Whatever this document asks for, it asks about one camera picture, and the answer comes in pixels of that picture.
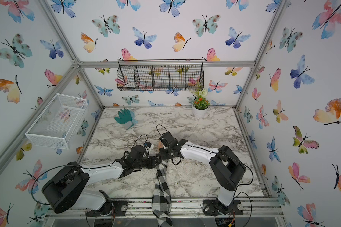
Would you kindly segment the black white plaid sleeve forearm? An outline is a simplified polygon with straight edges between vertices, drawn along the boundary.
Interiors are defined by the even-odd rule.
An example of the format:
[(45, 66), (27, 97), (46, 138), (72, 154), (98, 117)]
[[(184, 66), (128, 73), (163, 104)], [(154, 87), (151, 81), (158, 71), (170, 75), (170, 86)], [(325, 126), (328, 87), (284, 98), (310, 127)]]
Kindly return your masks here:
[(173, 227), (171, 212), (171, 193), (166, 182), (167, 160), (157, 166), (155, 187), (152, 196), (152, 212), (157, 218), (158, 227)]

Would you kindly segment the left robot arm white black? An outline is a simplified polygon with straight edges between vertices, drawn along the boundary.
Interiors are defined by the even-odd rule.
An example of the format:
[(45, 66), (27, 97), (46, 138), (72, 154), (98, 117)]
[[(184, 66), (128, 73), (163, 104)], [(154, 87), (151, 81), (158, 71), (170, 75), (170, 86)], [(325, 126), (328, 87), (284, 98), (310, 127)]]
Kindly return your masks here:
[(83, 208), (94, 211), (97, 216), (109, 216), (115, 212), (110, 197), (102, 190), (87, 190), (86, 186), (156, 168), (162, 161), (163, 146), (154, 156), (148, 156), (147, 149), (147, 146), (136, 145), (124, 157), (109, 164), (80, 166), (77, 162), (70, 162), (45, 184), (42, 194), (56, 214), (71, 208)]

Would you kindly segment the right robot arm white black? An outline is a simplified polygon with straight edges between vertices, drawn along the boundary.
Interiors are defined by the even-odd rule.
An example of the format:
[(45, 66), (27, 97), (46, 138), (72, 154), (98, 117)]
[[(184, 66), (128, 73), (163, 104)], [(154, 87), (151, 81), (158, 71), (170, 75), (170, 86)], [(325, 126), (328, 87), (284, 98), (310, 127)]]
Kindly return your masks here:
[(231, 205), (234, 192), (247, 168), (228, 146), (206, 148), (185, 139), (178, 141), (170, 132), (162, 134), (159, 140), (163, 144), (163, 148), (160, 148), (160, 157), (163, 160), (192, 159), (208, 164), (220, 184), (217, 202), (225, 207)]

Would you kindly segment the mannequin hand with long nails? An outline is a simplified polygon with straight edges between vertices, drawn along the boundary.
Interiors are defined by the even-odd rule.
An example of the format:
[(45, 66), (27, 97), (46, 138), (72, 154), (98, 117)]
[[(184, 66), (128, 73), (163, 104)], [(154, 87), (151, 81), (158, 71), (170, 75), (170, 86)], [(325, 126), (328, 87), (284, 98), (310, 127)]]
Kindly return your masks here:
[(158, 149), (163, 148), (163, 144), (161, 142), (158, 143)]

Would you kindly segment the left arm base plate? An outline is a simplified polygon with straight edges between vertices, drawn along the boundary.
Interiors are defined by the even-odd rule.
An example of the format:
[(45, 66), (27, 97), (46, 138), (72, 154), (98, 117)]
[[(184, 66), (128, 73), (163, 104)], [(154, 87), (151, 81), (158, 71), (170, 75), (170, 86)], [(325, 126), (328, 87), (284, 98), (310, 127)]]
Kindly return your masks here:
[(86, 211), (87, 217), (124, 217), (128, 208), (126, 200), (107, 201), (98, 211)]

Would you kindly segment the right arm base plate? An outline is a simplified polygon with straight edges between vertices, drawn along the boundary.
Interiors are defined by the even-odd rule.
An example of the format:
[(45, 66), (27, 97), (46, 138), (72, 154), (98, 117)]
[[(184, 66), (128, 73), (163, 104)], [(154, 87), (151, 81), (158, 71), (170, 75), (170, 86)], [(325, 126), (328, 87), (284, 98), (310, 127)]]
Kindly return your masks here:
[(233, 200), (230, 205), (223, 205), (218, 199), (206, 199), (203, 201), (203, 213), (206, 216), (218, 215), (243, 215), (243, 206), (240, 200)]

